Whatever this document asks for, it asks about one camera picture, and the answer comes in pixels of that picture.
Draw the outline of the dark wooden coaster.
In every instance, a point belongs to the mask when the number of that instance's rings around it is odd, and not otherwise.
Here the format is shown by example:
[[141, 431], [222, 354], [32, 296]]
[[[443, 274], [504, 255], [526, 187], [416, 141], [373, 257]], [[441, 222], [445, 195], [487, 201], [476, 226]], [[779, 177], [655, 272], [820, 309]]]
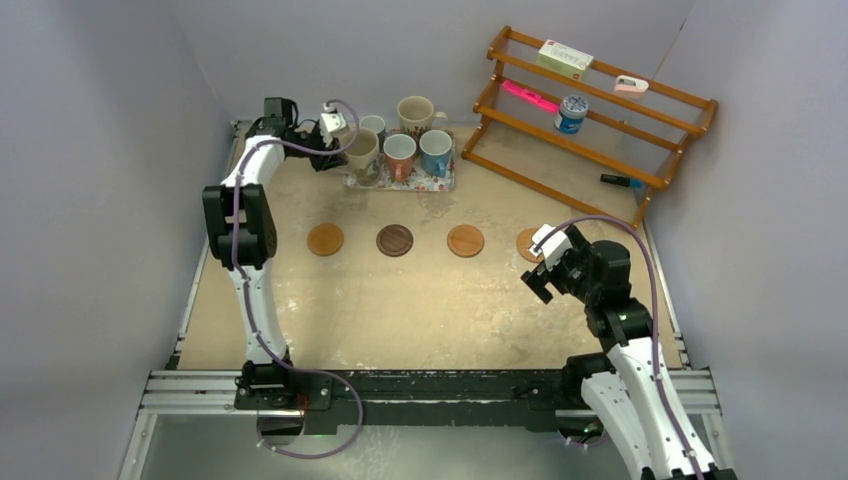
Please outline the dark wooden coaster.
[[414, 244], [412, 232], [400, 224], [383, 227], [377, 234], [378, 250], [389, 257], [400, 257], [408, 253]]

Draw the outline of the tall beige mug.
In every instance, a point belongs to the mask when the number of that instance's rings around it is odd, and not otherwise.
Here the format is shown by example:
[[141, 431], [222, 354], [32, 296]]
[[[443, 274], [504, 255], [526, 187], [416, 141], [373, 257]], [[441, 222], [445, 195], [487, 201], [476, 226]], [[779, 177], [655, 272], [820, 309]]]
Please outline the tall beige mug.
[[433, 103], [422, 96], [408, 96], [397, 105], [397, 114], [401, 131], [418, 140], [423, 134], [433, 129], [444, 130], [449, 125], [449, 116], [437, 111]]

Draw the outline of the orange coaster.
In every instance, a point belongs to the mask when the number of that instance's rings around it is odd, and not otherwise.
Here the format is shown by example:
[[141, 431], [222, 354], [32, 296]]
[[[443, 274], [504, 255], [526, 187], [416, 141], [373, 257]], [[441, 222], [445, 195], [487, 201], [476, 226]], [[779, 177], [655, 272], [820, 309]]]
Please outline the orange coaster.
[[475, 226], [462, 224], [453, 227], [447, 235], [449, 250], [462, 258], [471, 258], [479, 254], [485, 245], [483, 233]]

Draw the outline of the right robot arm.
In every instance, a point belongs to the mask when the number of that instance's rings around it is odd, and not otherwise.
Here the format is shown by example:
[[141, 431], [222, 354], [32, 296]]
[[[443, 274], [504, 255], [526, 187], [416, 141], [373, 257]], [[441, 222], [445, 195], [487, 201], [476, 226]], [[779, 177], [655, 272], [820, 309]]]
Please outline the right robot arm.
[[542, 225], [529, 252], [540, 262], [522, 275], [544, 303], [557, 290], [584, 306], [599, 354], [566, 361], [561, 392], [589, 406], [634, 479], [733, 479], [701, 441], [674, 388], [649, 306], [631, 294], [629, 250], [610, 240], [589, 242], [576, 221]]

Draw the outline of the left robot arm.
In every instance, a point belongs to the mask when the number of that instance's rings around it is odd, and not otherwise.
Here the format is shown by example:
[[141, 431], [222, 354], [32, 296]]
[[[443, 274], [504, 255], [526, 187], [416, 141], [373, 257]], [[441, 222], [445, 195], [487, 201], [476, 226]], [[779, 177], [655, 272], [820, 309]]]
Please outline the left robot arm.
[[236, 289], [245, 331], [246, 361], [236, 380], [240, 407], [255, 401], [263, 409], [290, 408], [297, 401], [326, 400], [333, 389], [331, 376], [296, 368], [290, 359], [272, 291], [278, 237], [266, 189], [289, 157], [308, 158], [318, 171], [338, 163], [337, 137], [347, 127], [338, 105], [326, 102], [305, 131], [294, 101], [266, 98], [232, 171], [202, 192], [209, 248]]

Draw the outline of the woven rattan coaster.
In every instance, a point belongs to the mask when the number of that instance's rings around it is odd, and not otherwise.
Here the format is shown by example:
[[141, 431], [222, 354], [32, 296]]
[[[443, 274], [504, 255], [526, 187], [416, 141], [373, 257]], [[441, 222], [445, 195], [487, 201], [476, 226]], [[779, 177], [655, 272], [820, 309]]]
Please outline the woven rattan coaster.
[[533, 235], [536, 231], [536, 228], [526, 228], [522, 230], [516, 238], [516, 248], [523, 259], [538, 264], [543, 260], [543, 255], [535, 254], [533, 251]]

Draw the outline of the light wooden coaster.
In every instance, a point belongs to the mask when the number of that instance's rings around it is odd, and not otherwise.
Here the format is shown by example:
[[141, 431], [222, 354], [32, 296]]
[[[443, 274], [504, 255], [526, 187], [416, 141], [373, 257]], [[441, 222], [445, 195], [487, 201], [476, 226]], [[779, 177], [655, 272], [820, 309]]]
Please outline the light wooden coaster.
[[336, 224], [322, 223], [310, 230], [307, 236], [307, 248], [317, 256], [330, 256], [337, 253], [344, 244], [344, 232]]

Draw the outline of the beige mug with pattern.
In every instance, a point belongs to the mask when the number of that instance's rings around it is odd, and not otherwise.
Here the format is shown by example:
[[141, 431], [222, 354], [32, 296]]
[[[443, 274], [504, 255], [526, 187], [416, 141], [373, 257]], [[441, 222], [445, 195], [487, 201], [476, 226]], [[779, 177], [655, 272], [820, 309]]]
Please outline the beige mug with pattern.
[[347, 161], [351, 182], [358, 186], [372, 186], [379, 180], [378, 165], [379, 138], [368, 129], [359, 129], [355, 135], [349, 134], [345, 140], [350, 146], [343, 152]]

